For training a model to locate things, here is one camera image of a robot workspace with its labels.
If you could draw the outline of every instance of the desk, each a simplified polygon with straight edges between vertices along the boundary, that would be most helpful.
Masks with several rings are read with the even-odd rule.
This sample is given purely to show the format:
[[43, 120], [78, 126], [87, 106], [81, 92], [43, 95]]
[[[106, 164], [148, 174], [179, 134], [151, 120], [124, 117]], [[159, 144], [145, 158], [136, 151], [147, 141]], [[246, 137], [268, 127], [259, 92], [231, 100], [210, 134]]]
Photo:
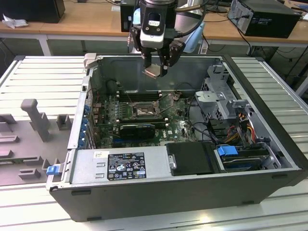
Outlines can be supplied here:
[[[11, 29], [0, 24], [1, 38], [38, 39], [44, 55], [51, 55], [49, 39], [126, 41], [121, 32], [120, 12], [111, 11], [107, 3], [65, 2], [65, 14], [57, 24], [29, 22], [28, 27]], [[224, 16], [208, 13], [205, 21], [221, 21]], [[247, 45], [229, 21], [206, 23], [209, 44]], [[306, 47], [308, 22], [298, 22], [289, 38], [245, 37], [252, 46]]]

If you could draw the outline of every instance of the workbench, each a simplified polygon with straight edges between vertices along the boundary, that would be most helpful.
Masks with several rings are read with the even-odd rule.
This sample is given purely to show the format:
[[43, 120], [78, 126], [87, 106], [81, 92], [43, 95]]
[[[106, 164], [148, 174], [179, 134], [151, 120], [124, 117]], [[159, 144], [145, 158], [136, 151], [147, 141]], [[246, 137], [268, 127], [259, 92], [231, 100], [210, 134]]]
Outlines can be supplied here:
[[[255, 58], [234, 58], [234, 61], [240, 64], [247, 79], [308, 157], [307, 105], [265, 62], [259, 62]], [[76, 81], [80, 81], [81, 76], [86, 76], [81, 56], [27, 56], [23, 60], [15, 60], [0, 81], [1, 110], [11, 113], [16, 120], [24, 120], [26, 115], [22, 114], [22, 110], [14, 110], [17, 109], [14, 105], [19, 105], [16, 101], [31, 95], [38, 99], [38, 110], [45, 111], [49, 119], [59, 113], [68, 113], [73, 119], [80, 92], [80, 85]], [[65, 89], [61, 89], [62, 80], [66, 82]], [[53, 105], [40, 107], [44, 100], [52, 100]], [[281, 188], [258, 205], [85, 223], [72, 221], [50, 196], [45, 183], [5, 186], [0, 187], [0, 213], [0, 230], [6, 231], [49, 231], [56, 227], [61, 227], [62, 230], [100, 231], [301, 231], [307, 230], [308, 180], [303, 180], [294, 187]]]
[[[236, 27], [222, 21], [227, 17], [216, 13], [205, 16], [204, 35], [209, 44], [244, 45]], [[65, 13], [57, 24], [29, 22], [29, 26], [11, 29], [0, 24], [0, 38], [37, 39], [44, 55], [52, 55], [48, 46], [50, 39], [127, 41], [128, 33], [121, 32], [120, 12], [112, 11], [108, 3], [65, 2]], [[245, 37], [251, 46], [306, 47], [308, 45], [308, 22], [298, 22], [289, 38]]]

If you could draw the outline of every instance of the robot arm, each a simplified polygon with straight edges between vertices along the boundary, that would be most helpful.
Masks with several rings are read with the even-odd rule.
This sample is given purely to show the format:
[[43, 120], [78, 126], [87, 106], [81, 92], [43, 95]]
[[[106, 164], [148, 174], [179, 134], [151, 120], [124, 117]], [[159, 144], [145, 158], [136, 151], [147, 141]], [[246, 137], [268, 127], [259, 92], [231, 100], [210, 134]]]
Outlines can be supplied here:
[[[192, 33], [203, 22], [205, 4], [177, 8], [177, 0], [140, 0], [141, 26], [130, 30], [135, 49], [144, 57], [145, 73], [153, 78], [163, 77], [168, 67], [172, 67], [180, 58], [186, 44], [176, 38]], [[187, 12], [203, 8], [200, 22], [185, 33], [175, 30], [177, 12]], [[157, 51], [160, 66], [152, 64], [152, 52]]]

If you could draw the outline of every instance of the black label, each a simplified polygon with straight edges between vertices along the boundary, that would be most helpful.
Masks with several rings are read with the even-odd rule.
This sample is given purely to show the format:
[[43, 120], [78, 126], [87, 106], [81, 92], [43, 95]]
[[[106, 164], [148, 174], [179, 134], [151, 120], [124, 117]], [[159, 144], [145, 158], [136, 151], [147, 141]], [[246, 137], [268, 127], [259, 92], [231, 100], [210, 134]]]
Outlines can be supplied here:
[[144, 153], [108, 155], [108, 180], [146, 178]]

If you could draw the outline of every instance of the black computer tower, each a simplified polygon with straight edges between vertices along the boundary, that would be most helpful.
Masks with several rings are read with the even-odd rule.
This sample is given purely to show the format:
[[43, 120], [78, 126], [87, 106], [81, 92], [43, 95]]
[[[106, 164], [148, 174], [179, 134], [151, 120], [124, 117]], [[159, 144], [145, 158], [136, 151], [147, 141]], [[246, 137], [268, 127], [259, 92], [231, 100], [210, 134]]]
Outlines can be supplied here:
[[276, 0], [233, 0], [228, 12], [244, 35], [273, 38], [288, 38], [300, 16]]
[[63, 0], [0, 0], [1, 17], [58, 23], [64, 11]]

